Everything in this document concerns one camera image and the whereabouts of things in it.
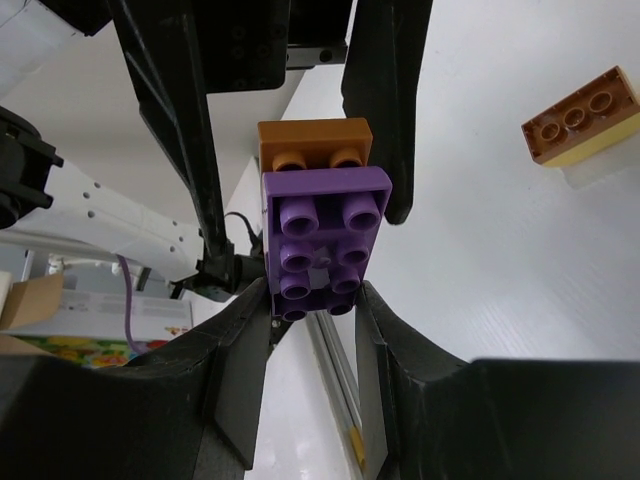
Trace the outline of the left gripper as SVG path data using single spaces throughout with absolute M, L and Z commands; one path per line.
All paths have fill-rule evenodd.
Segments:
M 402 224 L 414 199 L 416 100 L 432 5 L 359 1 L 347 53 L 348 0 L 199 1 L 197 29 L 190 1 L 108 3 L 140 115 L 191 196 L 203 282 L 224 290 L 235 283 L 206 91 L 277 89 L 288 71 L 346 59 L 344 113 L 367 120 L 369 163 L 393 184 L 385 217 Z

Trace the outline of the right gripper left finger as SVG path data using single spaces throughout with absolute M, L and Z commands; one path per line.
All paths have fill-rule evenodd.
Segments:
M 121 367 L 1 359 L 5 479 L 240 479 L 253 467 L 271 335 L 257 279 Z

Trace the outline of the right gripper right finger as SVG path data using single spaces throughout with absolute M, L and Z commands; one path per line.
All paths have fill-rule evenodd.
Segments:
M 445 351 L 370 283 L 355 338 L 369 479 L 635 479 L 639 366 Z

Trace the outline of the brown lego brick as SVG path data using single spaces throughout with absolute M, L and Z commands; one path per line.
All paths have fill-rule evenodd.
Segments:
M 258 123 L 261 172 L 364 167 L 373 135 L 364 118 Z
M 625 72 L 615 66 L 521 125 L 528 151 L 541 156 L 594 124 L 639 113 L 639 98 Z

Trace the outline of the purple lego plate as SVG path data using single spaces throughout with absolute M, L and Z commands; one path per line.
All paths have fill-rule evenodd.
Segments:
M 273 316 L 338 316 L 355 304 L 392 183 L 379 167 L 262 176 L 266 273 Z

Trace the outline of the pale yellow lego brick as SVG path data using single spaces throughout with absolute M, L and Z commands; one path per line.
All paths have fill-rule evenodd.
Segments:
M 564 168 L 577 164 L 615 145 L 639 130 L 639 113 L 620 115 L 594 124 L 541 156 L 539 164 L 546 168 Z

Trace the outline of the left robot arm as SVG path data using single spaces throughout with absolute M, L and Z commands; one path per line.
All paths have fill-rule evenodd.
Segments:
M 233 293 L 264 270 L 228 240 L 207 98 L 280 87 L 289 70 L 344 68 L 343 109 L 366 119 L 371 161 L 393 190 L 385 216 L 414 195 L 418 80 L 428 1 L 5 1 L 1 89 L 10 91 L 76 36 L 113 24 L 139 112 L 186 186 L 199 224 L 183 226 L 60 158 L 38 130 L 1 113 L 1 225 L 73 239 L 165 279 Z

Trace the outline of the colourful cardboard box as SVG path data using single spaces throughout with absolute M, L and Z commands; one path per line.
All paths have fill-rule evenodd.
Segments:
M 154 350 L 193 327 L 184 300 L 69 290 L 63 276 L 24 282 L 1 274 L 1 352 L 52 355 L 87 368 L 121 366 L 136 356 L 127 343 Z

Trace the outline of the aluminium front rail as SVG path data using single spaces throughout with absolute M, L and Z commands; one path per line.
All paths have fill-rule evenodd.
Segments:
M 312 312 L 306 324 L 353 478 L 364 479 L 366 454 L 355 375 L 334 319 L 324 311 Z

